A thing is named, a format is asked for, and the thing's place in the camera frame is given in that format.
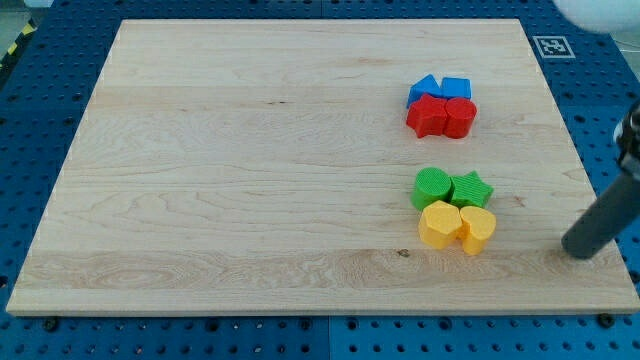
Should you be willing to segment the black metal tool mount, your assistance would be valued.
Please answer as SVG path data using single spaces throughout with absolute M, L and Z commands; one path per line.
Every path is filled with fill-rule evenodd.
M 614 129 L 620 149 L 617 164 L 634 180 L 639 179 L 639 101 L 635 101 Z

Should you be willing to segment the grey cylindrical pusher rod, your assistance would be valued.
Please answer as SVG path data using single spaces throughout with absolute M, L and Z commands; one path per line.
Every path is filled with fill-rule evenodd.
M 639 216 L 639 179 L 626 172 L 596 199 L 561 239 L 572 257 L 590 259 Z

